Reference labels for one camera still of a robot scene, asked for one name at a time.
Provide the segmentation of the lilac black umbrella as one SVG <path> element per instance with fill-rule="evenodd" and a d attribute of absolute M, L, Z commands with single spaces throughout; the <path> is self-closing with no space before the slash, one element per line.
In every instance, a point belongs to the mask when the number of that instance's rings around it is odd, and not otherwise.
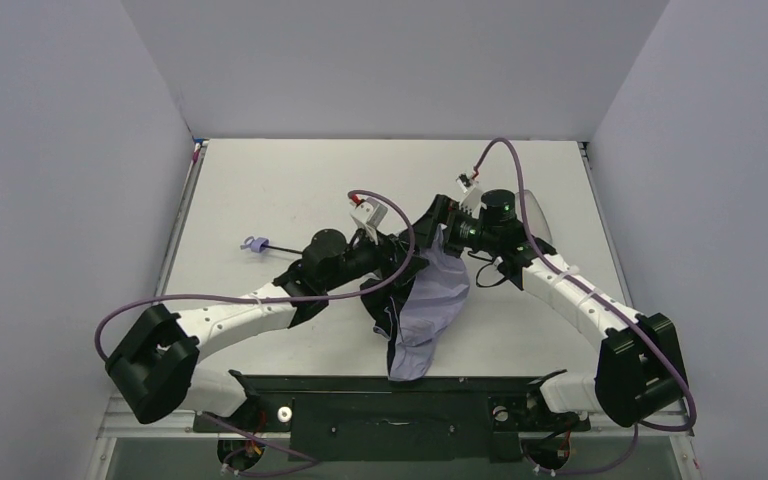
<path fill-rule="evenodd" d="M 429 371 L 439 338 L 462 312 L 470 291 L 465 262 L 443 250 L 443 229 L 438 226 L 430 246 L 421 255 L 429 265 L 412 281 L 388 287 L 407 266 L 380 280 L 374 274 L 359 279 L 359 299 L 374 321 L 373 330 L 387 340 L 386 369 L 391 382 L 417 381 Z M 360 232 L 347 239 L 350 246 L 362 239 Z M 275 277 L 273 285 L 293 299 L 297 311 L 291 323 L 299 325 L 328 306 L 327 295 L 336 289 L 315 289 L 301 278 L 301 257 Z"/>

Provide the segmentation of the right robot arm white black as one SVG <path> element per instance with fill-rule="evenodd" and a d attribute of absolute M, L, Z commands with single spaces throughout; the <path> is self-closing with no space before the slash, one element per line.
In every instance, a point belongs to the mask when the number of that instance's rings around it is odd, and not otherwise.
<path fill-rule="evenodd" d="M 413 225 L 416 244 L 458 257 L 467 250 L 496 261 L 504 280 L 541 300 L 597 351 L 592 376 L 562 373 L 540 385 L 554 413 L 599 412 L 615 424 L 644 425 L 687 397 L 676 328 L 663 314 L 644 315 L 601 292 L 519 219 L 513 192 L 485 193 L 478 214 L 438 194 Z"/>

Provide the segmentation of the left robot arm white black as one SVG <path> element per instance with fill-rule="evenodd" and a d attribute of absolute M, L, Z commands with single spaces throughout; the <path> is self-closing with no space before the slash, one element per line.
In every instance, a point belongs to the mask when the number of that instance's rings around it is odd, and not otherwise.
<path fill-rule="evenodd" d="M 407 235 L 317 232 L 300 257 L 273 281 L 249 294 L 207 307 L 173 312 L 165 300 L 140 302 L 143 311 L 105 358 L 105 371 L 137 421 L 151 424 L 179 409 L 235 414 L 254 391 L 236 371 L 200 367 L 209 356 L 269 331 L 311 320 L 335 289 L 369 275 L 360 296 L 412 283 L 429 264 Z"/>

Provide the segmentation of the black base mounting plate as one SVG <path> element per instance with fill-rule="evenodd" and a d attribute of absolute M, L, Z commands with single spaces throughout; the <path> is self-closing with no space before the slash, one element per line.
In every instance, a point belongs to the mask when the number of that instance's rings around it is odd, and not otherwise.
<path fill-rule="evenodd" d="M 234 428 L 274 434 L 302 455 L 335 461 L 518 462 L 539 447 L 590 428 L 576 413 L 552 413 L 539 377 L 253 375 L 254 399 L 226 418 Z"/>

